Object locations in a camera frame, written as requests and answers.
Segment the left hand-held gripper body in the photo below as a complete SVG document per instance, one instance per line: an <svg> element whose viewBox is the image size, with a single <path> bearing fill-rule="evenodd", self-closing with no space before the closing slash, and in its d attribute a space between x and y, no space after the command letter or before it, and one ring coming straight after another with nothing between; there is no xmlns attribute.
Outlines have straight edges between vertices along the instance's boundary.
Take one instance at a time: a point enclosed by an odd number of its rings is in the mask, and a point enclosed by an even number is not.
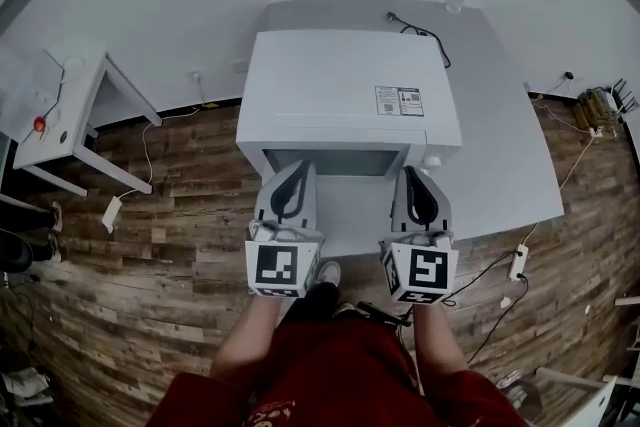
<svg viewBox="0 0 640 427"><path fill-rule="evenodd" d="M324 236L306 228L253 220L245 242L248 287L252 294L303 298L315 279Z"/></svg>

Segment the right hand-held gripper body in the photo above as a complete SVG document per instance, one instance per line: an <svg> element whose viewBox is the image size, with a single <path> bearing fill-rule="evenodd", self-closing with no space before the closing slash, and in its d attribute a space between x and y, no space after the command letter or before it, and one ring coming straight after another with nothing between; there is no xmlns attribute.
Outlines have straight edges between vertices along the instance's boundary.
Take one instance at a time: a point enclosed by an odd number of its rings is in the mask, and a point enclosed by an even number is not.
<svg viewBox="0 0 640 427"><path fill-rule="evenodd" d="M405 304L436 304L453 293L459 253L452 233L401 233L381 242L390 297Z"/></svg>

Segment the white microwave door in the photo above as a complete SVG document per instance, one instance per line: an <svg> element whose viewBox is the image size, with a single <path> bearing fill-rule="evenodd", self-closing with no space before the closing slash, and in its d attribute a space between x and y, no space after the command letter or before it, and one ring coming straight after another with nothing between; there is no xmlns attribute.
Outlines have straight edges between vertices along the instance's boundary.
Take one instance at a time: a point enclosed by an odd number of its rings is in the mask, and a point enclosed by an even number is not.
<svg viewBox="0 0 640 427"><path fill-rule="evenodd" d="M270 144L257 148L251 163L262 176L271 176L298 161L310 161L318 176L382 178L397 172L409 147L403 144L303 145Z"/></svg>

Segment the white microwave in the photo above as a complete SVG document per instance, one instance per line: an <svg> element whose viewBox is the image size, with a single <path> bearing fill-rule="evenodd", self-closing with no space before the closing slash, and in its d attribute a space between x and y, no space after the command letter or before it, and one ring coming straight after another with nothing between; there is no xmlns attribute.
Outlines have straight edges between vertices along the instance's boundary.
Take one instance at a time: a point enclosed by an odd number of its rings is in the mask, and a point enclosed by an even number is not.
<svg viewBox="0 0 640 427"><path fill-rule="evenodd" d="M273 143L403 144L400 170L441 166L462 136L433 38L282 30L256 37L236 142L250 163L255 149Z"/></svg>

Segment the person's right forearm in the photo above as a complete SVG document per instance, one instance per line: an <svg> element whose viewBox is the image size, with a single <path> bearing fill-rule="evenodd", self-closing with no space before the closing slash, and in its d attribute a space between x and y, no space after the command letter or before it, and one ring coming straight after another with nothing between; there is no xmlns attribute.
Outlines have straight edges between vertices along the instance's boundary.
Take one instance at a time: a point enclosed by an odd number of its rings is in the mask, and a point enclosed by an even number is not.
<svg viewBox="0 0 640 427"><path fill-rule="evenodd" d="M413 327L416 362L423 384L431 377L469 369L440 303L415 306Z"/></svg>

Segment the person's white shoe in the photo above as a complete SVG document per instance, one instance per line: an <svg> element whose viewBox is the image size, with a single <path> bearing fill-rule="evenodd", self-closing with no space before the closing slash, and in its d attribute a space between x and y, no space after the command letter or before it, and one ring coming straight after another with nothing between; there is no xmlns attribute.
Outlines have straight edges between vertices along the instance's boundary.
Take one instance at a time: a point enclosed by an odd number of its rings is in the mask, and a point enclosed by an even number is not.
<svg viewBox="0 0 640 427"><path fill-rule="evenodd" d="M331 284L338 287L341 280L341 267L337 262L327 261L321 265L316 274L316 284Z"/></svg>

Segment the person's black trousers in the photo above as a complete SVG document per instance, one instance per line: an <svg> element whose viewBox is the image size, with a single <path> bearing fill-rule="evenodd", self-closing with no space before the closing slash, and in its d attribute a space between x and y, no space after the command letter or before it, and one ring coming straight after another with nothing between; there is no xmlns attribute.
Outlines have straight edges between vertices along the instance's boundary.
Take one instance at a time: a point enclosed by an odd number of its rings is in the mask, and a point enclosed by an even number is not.
<svg viewBox="0 0 640 427"><path fill-rule="evenodd" d="M365 316L357 310L339 310L345 304L340 302L339 288L330 282L315 284L302 298L297 298L283 317L280 325L292 323L327 323L339 320L363 320L386 328L396 324L384 321L380 316Z"/></svg>

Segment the large white table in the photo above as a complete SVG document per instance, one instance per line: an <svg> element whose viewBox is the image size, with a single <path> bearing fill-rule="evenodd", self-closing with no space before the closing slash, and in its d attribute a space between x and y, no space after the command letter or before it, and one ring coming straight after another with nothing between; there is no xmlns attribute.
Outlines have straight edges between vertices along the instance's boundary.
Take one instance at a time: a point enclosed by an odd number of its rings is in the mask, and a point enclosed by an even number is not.
<svg viewBox="0 0 640 427"><path fill-rule="evenodd" d="M516 64L483 12L450 13L434 1L295 0L266 9L266 27L399 30L386 15L437 34L452 65L447 71L463 146L435 180L451 201L457 239L516 231L563 215L550 152Z"/></svg>

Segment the person's red shirt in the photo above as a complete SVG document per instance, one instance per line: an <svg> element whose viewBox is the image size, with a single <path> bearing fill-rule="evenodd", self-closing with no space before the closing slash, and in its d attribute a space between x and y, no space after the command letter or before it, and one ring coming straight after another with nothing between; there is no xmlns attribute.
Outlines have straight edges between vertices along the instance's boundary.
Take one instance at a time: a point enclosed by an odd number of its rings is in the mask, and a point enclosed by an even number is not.
<svg viewBox="0 0 640 427"><path fill-rule="evenodd" d="M470 370L417 374L393 330L355 318L287 323L259 362L181 373L148 427L527 427Z"/></svg>

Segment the white power adapter left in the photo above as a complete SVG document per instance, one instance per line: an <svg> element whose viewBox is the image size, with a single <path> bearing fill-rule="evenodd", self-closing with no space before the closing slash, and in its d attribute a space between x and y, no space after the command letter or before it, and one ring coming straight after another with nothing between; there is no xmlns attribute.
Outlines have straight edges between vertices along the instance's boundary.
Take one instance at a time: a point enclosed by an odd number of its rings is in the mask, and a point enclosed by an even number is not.
<svg viewBox="0 0 640 427"><path fill-rule="evenodd" d="M113 232L114 222L121 210L121 207L122 207L121 197L113 196L101 219L102 225L106 228L108 233Z"/></svg>

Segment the small white square table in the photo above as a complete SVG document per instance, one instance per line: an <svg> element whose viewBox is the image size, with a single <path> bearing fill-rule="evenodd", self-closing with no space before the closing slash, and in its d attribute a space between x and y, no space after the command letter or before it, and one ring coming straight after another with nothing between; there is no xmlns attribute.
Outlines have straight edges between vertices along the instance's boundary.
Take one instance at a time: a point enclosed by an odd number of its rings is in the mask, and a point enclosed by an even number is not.
<svg viewBox="0 0 640 427"><path fill-rule="evenodd" d="M152 186L149 183L119 168L85 146L85 138L91 129L89 118L104 79L111 82L116 90L138 108L152 125L160 126L163 123L155 109L119 70L108 53L102 52L96 57L89 58L82 68L74 71L61 85L56 105L56 110L60 112L59 120L55 123L48 121L44 135L31 133L18 145L13 168L25 171L65 191L85 197L86 189L40 167L43 163L74 157L133 191L150 194ZM61 144L59 138L64 131L68 132L68 138Z"/></svg>

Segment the white router black antennas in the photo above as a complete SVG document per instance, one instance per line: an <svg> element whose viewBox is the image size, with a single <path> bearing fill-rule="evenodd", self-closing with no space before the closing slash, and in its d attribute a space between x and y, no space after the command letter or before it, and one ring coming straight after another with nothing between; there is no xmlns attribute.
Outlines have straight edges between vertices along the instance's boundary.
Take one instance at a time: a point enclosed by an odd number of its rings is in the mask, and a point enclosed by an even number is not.
<svg viewBox="0 0 640 427"><path fill-rule="evenodd" d="M640 108L640 100L636 98L633 89L627 84L627 80L624 78L606 87L605 92L613 99L616 112L619 114L629 114Z"/></svg>

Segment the black chair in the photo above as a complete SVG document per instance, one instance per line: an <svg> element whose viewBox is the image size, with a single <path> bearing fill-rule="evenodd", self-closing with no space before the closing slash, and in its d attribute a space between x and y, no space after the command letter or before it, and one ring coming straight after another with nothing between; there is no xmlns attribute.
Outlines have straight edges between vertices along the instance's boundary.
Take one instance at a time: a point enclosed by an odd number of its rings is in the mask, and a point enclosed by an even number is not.
<svg viewBox="0 0 640 427"><path fill-rule="evenodd" d="M21 273L29 269L33 255L30 245L18 235L0 229L0 271Z"/></svg>

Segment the translucent white box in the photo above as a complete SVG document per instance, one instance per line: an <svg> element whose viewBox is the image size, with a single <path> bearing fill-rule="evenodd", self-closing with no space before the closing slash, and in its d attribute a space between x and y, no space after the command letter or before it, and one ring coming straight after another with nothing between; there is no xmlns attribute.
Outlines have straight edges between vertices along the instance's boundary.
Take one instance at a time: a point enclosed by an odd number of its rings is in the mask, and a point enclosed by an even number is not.
<svg viewBox="0 0 640 427"><path fill-rule="evenodd" d="M63 68L44 49L0 42L0 123L20 126L57 103Z"/></svg>

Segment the white frame stand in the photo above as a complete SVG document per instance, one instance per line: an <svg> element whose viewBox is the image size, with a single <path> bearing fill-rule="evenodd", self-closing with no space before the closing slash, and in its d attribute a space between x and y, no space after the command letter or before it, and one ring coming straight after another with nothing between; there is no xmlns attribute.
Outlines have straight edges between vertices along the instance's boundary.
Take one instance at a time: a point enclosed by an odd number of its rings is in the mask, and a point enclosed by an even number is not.
<svg viewBox="0 0 640 427"><path fill-rule="evenodd" d="M573 412L568 419L563 421L560 427L599 427L616 386L626 386L640 390L640 379L633 380L614 375L605 375L600 381L597 381L542 366L536 368L535 375L590 394L587 401L576 412Z"/></svg>

